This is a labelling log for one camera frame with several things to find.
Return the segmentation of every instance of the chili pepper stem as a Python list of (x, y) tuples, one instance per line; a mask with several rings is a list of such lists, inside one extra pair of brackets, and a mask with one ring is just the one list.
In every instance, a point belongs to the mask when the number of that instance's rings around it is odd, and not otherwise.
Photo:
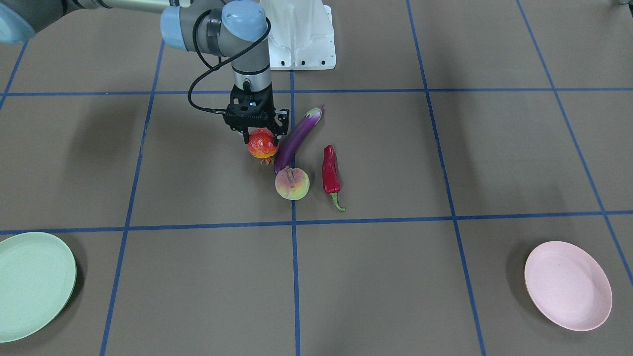
[(334, 205), (336, 205), (336, 209), (344, 212), (345, 208), (341, 207), (339, 205), (339, 193), (330, 193), (330, 196), (332, 197), (332, 199), (334, 200)]

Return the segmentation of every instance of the blue tape line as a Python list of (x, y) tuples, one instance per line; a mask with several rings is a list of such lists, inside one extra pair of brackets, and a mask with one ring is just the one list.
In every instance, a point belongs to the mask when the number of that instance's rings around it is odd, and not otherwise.
[(299, 304), (299, 252), (297, 248), (297, 209), (292, 201), (292, 280), (294, 285), (294, 352), (301, 356), (301, 319)]
[(611, 227), (611, 222), (609, 220), (609, 216), (606, 213), (605, 210), (605, 206), (602, 202), (602, 199), (600, 198), (600, 194), (598, 193), (598, 189), (596, 187), (596, 184), (593, 180), (593, 177), (591, 176), (591, 172), (589, 171), (589, 166), (587, 165), (587, 162), (585, 161), (585, 157), (582, 154), (582, 150), (580, 149), (580, 145), (578, 144), (578, 140), (576, 140), (576, 135), (573, 133), (573, 129), (572, 129), (572, 125), (569, 122), (569, 119), (567, 117), (567, 113), (565, 112), (565, 107), (563, 106), (563, 103), (560, 99), (560, 96), (558, 95), (558, 90), (556, 88), (556, 86), (554, 85), (554, 80), (552, 80), (552, 77), (549, 73), (549, 69), (547, 64), (545, 64), (545, 59), (541, 53), (541, 49), (539, 48), (538, 43), (536, 42), (536, 37), (534, 36), (534, 33), (532, 31), (532, 27), (530, 26), (530, 22), (527, 19), (527, 15), (525, 14), (525, 11), (523, 10), (523, 6), (521, 5), (521, 1), (517, 0), (517, 6), (521, 12), (521, 16), (523, 16), (523, 20), (525, 22), (525, 26), (527, 27), (527, 30), (530, 34), (530, 37), (532, 38), (532, 42), (534, 43), (534, 47), (536, 48), (536, 51), (539, 55), (539, 58), (541, 59), (541, 64), (543, 65), (543, 69), (545, 69), (545, 74), (548, 77), (549, 80), (549, 84), (551, 85), (552, 89), (554, 90), (554, 95), (556, 96), (556, 101), (558, 102), (558, 107), (560, 108), (561, 113), (563, 114), (563, 118), (565, 119), (565, 125), (567, 125), (567, 129), (569, 131), (569, 134), (572, 137), (572, 141), (573, 141), (573, 145), (576, 147), (576, 152), (578, 152), (578, 156), (580, 157), (580, 162), (582, 163), (582, 167), (585, 170), (585, 173), (587, 175), (587, 178), (589, 179), (589, 183), (591, 185), (591, 189), (594, 192), (594, 195), (596, 197), (596, 201), (598, 202), (598, 205), (600, 206), (600, 211), (603, 213), (603, 216), (605, 218), (605, 223), (607, 225), (607, 228), (609, 228), (609, 233), (611, 234), (611, 238), (613, 239), (613, 242), (615, 244), (616, 249), (618, 250), (618, 254), (620, 255), (620, 259), (622, 260), (622, 264), (624, 265), (624, 269), (629, 277), (629, 281), (631, 283), (631, 285), (633, 286), (633, 274), (631, 273), (631, 269), (629, 267), (629, 263), (627, 262), (626, 257), (624, 256), (624, 253), (622, 251), (622, 248), (620, 247), (620, 242), (618, 241), (618, 238), (615, 234), (615, 231), (613, 230), (613, 228)]
[(473, 321), (475, 323), (475, 328), (477, 330), (477, 338), (479, 339), (479, 348), (481, 350), (482, 356), (486, 356), (486, 346), (484, 344), (484, 337), (483, 337), (483, 334), (482, 334), (482, 331), (481, 331), (481, 326), (480, 326), (480, 323), (479, 323), (479, 314), (477, 313), (477, 304), (475, 303), (475, 295), (473, 293), (472, 284), (470, 282), (470, 274), (468, 273), (468, 265), (467, 265), (467, 261), (466, 261), (466, 255), (464, 253), (464, 248), (463, 248), (463, 245), (461, 243), (460, 227), (459, 227), (458, 221), (456, 219), (455, 206), (453, 204), (453, 195), (451, 194), (451, 186), (450, 186), (450, 183), (448, 181), (448, 173), (446, 172), (446, 165), (444, 164), (444, 155), (442, 154), (442, 144), (440, 143), (439, 134), (437, 132), (437, 125), (436, 125), (436, 121), (435, 121), (435, 115), (434, 115), (434, 112), (433, 112), (433, 104), (431, 103), (429, 86), (427, 84), (427, 77), (426, 77), (426, 73), (424, 72), (424, 64), (423, 64), (423, 61), (422, 61), (422, 54), (420, 52), (420, 46), (418, 45), (418, 37), (417, 37), (417, 32), (415, 30), (415, 22), (413, 21), (413, 13), (411, 11), (410, 0), (406, 0), (406, 7), (407, 7), (407, 11), (409, 13), (409, 21), (411, 23), (411, 32), (413, 33), (413, 42), (415, 43), (415, 50), (416, 50), (417, 55), (418, 55), (418, 64), (420, 65), (420, 74), (422, 75), (422, 83), (424, 84), (424, 93), (426, 95), (427, 105), (429, 107), (429, 115), (430, 115), (430, 119), (431, 119), (431, 125), (433, 126), (433, 136), (435, 137), (435, 140), (436, 140), (437, 155), (439, 157), (440, 166), (442, 167), (442, 173), (444, 175), (444, 183), (446, 185), (446, 196), (448, 198), (448, 203), (449, 203), (449, 206), (450, 206), (450, 209), (451, 209), (451, 219), (453, 220), (453, 226), (454, 226), (454, 229), (455, 229), (455, 236), (457, 238), (457, 245), (458, 245), (459, 251), (460, 251), (461, 266), (462, 266), (462, 269), (464, 271), (464, 278), (466, 280), (466, 287), (468, 289), (468, 297), (470, 299), (470, 307), (472, 309)]
[(376, 224), (390, 222), (447, 221), (452, 217), (386, 217), (376, 219), (332, 219), (332, 220), (299, 220), (297, 225), (332, 225), (332, 224)]
[(472, 91), (552, 91), (551, 88), (438, 88), (429, 89), (430, 92), (472, 92)]
[(11, 71), (11, 75), (9, 76), (9, 81), (6, 83), (6, 87), (4, 87), (4, 94), (2, 98), (0, 98), (0, 110), (4, 105), (4, 101), (9, 94), (9, 90), (11, 89), (11, 84), (13, 84), (13, 79), (15, 78), (15, 73), (18, 72), (18, 67), (20, 66), (20, 62), (22, 62), (22, 57), (24, 56), (24, 51), (27, 50), (28, 41), (25, 41), (22, 45), (22, 49), (20, 50), (20, 54), (18, 54), (18, 59), (15, 60), (15, 65), (13, 65), (13, 70)]
[[(186, 90), (166, 90), (166, 91), (157, 91), (156, 95), (166, 95), (166, 94), (176, 94), (176, 95), (186, 95), (188, 92)], [(230, 94), (230, 90), (194, 90), (191, 94)]]
[[(290, 71), (290, 127), (294, 129), (295, 105), (294, 105), (294, 70)], [(292, 156), (291, 166), (295, 167), (295, 157)], [(292, 280), (294, 288), (294, 352), (295, 356), (301, 356), (301, 323), (299, 320), (299, 260), (297, 251), (297, 203), (291, 201), (291, 227), (292, 227)]]
[(150, 95), (151, 91), (68, 91), (68, 92), (11, 92), (8, 96), (101, 96)]
[(557, 91), (633, 91), (632, 88), (556, 88)]
[[(364, 92), (517, 92), (517, 91), (552, 91), (552, 88), (429, 88), (429, 89), (296, 89), (300, 94), (328, 94), (328, 93), (364, 93)], [(559, 88), (556, 91), (633, 91), (633, 87), (611, 88)], [(292, 90), (274, 89), (275, 94), (291, 94)], [(230, 94), (228, 90), (198, 90), (193, 94)], [(99, 96), (99, 95), (150, 95), (151, 91), (78, 91), (78, 92), (7, 92), (3, 96)], [(186, 95), (187, 91), (156, 91), (155, 95)]]
[(525, 213), (525, 214), (493, 214), (493, 215), (463, 215), (457, 220), (494, 220), (494, 219), (530, 219), (541, 217), (579, 217), (602, 216), (602, 212), (563, 212), (563, 213)]
[(0, 235), (18, 235), (25, 232), (46, 232), (48, 234), (75, 234), (81, 232), (121, 232), (123, 227), (74, 227), (69, 229), (20, 229), (20, 230), (1, 230)]
[(101, 342), (100, 356), (105, 356), (106, 347), (108, 345), (108, 336), (110, 335), (110, 325), (112, 323), (112, 315), (114, 313), (114, 307), (116, 302), (116, 292), (118, 290), (118, 283), (121, 276), (121, 268), (123, 266), (123, 256), (125, 254), (125, 245), (127, 243), (127, 234), (130, 227), (130, 220), (132, 219), (132, 210), (134, 208), (134, 198), (136, 195), (136, 188), (139, 182), (139, 174), (141, 172), (141, 163), (143, 160), (143, 146), (145, 145), (145, 138), (147, 137), (147, 127), (149, 125), (149, 119), (152, 114), (152, 107), (154, 105), (154, 92), (156, 91), (156, 85), (158, 83), (158, 74), (160, 73), (160, 65), (163, 59), (163, 50), (165, 49), (165, 42), (161, 41), (160, 49), (158, 51), (158, 59), (156, 60), (156, 70), (154, 72), (154, 82), (152, 84), (152, 94), (149, 97), (149, 103), (147, 104), (147, 115), (145, 117), (145, 126), (143, 127), (143, 135), (141, 137), (141, 147), (139, 148), (139, 155), (136, 160), (136, 170), (134, 172), (134, 181), (132, 183), (132, 192), (130, 193), (130, 203), (128, 204), (127, 215), (125, 217), (125, 226), (123, 227), (123, 237), (121, 238), (121, 247), (119, 249), (119, 256), (116, 262), (115, 280), (112, 285), (112, 294), (110, 295), (110, 305), (108, 307), (108, 316), (106, 318), (106, 325), (103, 331), (103, 340)]
[(155, 226), (130, 226), (129, 231), (157, 231), (157, 230), (195, 230), (195, 229), (227, 229), (233, 227), (263, 227), (263, 226), (290, 226), (291, 221), (269, 222), (226, 222), (218, 224), (186, 224), (186, 225), (155, 225)]
[(607, 216), (607, 214), (605, 214), (605, 222), (606, 222), (607, 228), (609, 229), (609, 233), (611, 234), (611, 239), (613, 240), (613, 244), (615, 244), (615, 249), (618, 251), (618, 254), (620, 255), (620, 259), (622, 260), (622, 263), (624, 264), (624, 270), (627, 272), (627, 275), (629, 276), (629, 281), (631, 282), (631, 285), (633, 286), (633, 274), (631, 273), (631, 268), (629, 266), (629, 263), (627, 262), (626, 257), (624, 256), (624, 251), (622, 251), (620, 242), (618, 241), (618, 238), (615, 235), (615, 231), (613, 230), (613, 226), (611, 225), (611, 220), (609, 219), (609, 216)]
[[(550, 217), (583, 217), (602, 215), (633, 215), (633, 210), (611, 210), (606, 212), (558, 212), (558, 213), (523, 213), (523, 214), (492, 214), (492, 215), (456, 215), (455, 220), (496, 220), (496, 219), (538, 219)], [(369, 219), (325, 219), (325, 220), (296, 220), (294, 224), (305, 225), (332, 225), (332, 224), (378, 224), (393, 222), (430, 222), (450, 221), (451, 216), (438, 217), (386, 217)], [(183, 225), (153, 225), (130, 226), (128, 231), (158, 231), (158, 230), (193, 230), (193, 229), (230, 229), (240, 227), (266, 227), (266, 226), (292, 226), (293, 221), (268, 221), (268, 222), (225, 222), (216, 224), (183, 224)], [(41, 231), (49, 234), (80, 233), (80, 232), (122, 232), (123, 226), (109, 227), (71, 227), (63, 229), (15, 229), (0, 230), (0, 235), (17, 235), (24, 232)]]
[(607, 215), (632, 215), (633, 210), (607, 210)]
[(298, 89), (300, 94), (327, 94), (337, 92), (423, 92), (424, 89)]

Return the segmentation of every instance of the pink plate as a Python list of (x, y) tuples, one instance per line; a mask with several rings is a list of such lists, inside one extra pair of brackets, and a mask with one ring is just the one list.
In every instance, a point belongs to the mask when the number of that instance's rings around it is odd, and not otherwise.
[(550, 241), (525, 263), (525, 285), (536, 307), (551, 321), (574, 331), (602, 325), (611, 313), (611, 285), (600, 265), (581, 248)]

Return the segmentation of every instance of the purple eggplant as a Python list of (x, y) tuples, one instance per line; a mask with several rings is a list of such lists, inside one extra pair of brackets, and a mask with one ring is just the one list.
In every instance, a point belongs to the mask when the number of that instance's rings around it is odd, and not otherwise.
[(321, 116), (323, 116), (323, 105), (308, 111), (301, 121), (290, 131), (288, 136), (279, 143), (279, 150), (275, 155), (275, 174), (290, 165), (292, 157), (297, 152), (303, 139), (306, 138), (317, 122), (321, 120)]

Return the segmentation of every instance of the red chili pepper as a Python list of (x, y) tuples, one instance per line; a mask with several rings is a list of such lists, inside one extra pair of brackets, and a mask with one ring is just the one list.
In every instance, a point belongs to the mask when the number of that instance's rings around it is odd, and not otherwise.
[(336, 154), (334, 153), (334, 147), (332, 147), (332, 145), (327, 146), (323, 150), (322, 173), (323, 190), (331, 195), (336, 208), (344, 212), (345, 208), (341, 208), (339, 205), (339, 191), (341, 191), (341, 185), (339, 184), (339, 178), (336, 175)]

